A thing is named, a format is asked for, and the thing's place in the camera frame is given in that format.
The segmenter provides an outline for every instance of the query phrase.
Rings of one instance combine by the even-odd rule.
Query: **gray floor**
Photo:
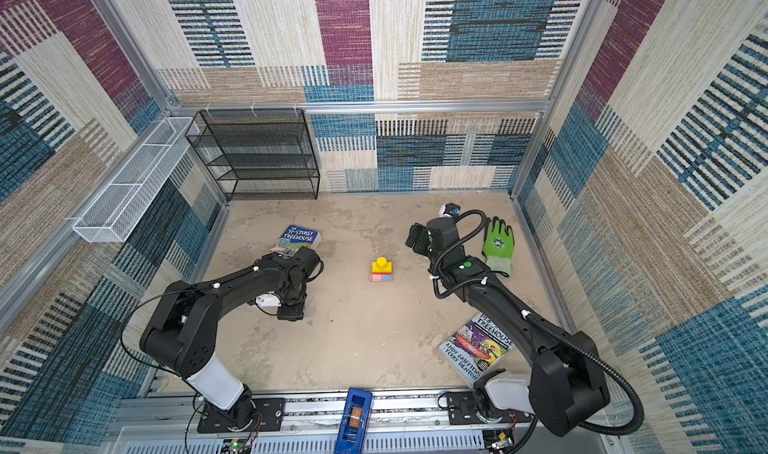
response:
[[[505,193],[321,194],[318,200],[238,201],[206,279],[252,264],[290,224],[320,231],[317,252],[325,271],[308,285],[303,321],[277,321],[249,306],[228,314],[219,325],[218,357],[253,390],[463,384],[437,346],[476,311],[455,296],[436,299],[427,260],[403,244],[411,224],[435,218],[446,202],[484,210],[513,226],[512,277],[504,282],[556,322]],[[477,220],[462,221],[460,232],[469,232]],[[467,243],[468,253],[481,257],[481,238]],[[393,261],[393,282],[369,282],[371,263],[379,256]],[[513,372],[529,372],[516,350],[501,362]],[[166,379],[162,390],[187,387]]]

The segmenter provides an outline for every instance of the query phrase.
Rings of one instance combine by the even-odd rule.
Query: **wire basket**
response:
[[[125,242],[189,149],[183,134],[197,133],[191,122],[190,117],[160,122],[72,229],[88,242]]]
[[[228,201],[317,199],[320,171],[302,110],[200,111],[187,139]]]

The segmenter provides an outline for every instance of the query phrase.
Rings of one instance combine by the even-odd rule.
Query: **yellow toy block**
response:
[[[388,261],[386,257],[379,257],[371,267],[371,272],[374,274],[388,275],[392,272],[392,262]]]

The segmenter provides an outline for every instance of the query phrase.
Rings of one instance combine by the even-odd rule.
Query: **glove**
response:
[[[493,271],[510,274],[513,251],[514,234],[512,227],[507,226],[504,219],[495,216],[493,219],[485,219],[485,245],[482,249],[485,264]]]

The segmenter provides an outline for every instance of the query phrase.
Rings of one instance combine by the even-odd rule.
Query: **robotic arm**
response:
[[[155,307],[139,347],[202,394],[209,403],[207,412],[216,412],[220,424],[233,432],[245,430],[253,422],[255,406],[248,386],[216,358],[219,319],[267,293],[278,299],[278,319],[302,319],[306,282],[320,262],[312,249],[302,247],[293,257],[269,253],[213,281],[174,282]]]
[[[456,223],[469,215],[479,215],[482,222],[470,235],[459,238]],[[571,335],[553,325],[510,292],[485,263],[465,254],[463,244],[484,226],[482,211],[460,215],[459,206],[448,204],[441,208],[440,217],[426,226],[414,224],[406,241],[415,253],[429,258],[435,295],[444,298],[455,294],[488,316],[513,339],[532,368],[527,400],[521,395],[525,383],[506,373],[475,386],[480,388],[475,390],[480,417],[499,418],[509,409],[533,411],[557,436],[564,436],[576,426],[615,436],[636,431],[644,415],[640,398],[618,372],[600,360],[590,336],[581,331]],[[438,280],[446,292],[439,292]],[[633,405],[634,417],[625,426],[586,422],[610,402],[604,372],[627,392]]]

